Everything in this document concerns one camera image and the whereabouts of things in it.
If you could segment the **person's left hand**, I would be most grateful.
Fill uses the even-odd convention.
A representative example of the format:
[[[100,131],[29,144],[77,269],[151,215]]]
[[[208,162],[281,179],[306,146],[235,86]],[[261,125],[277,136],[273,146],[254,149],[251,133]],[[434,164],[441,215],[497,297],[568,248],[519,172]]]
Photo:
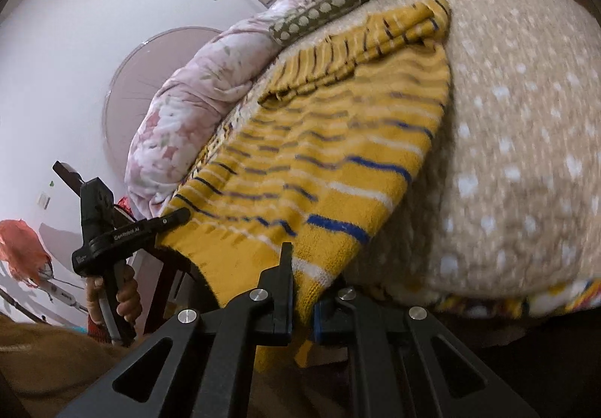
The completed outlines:
[[[100,308],[100,293],[104,289],[102,278],[87,278],[86,298],[87,310],[90,320],[97,326],[104,326],[104,317]],[[137,281],[134,271],[126,266],[123,272],[123,285],[116,295],[117,313],[127,322],[134,324],[143,312],[140,293],[137,289]]]

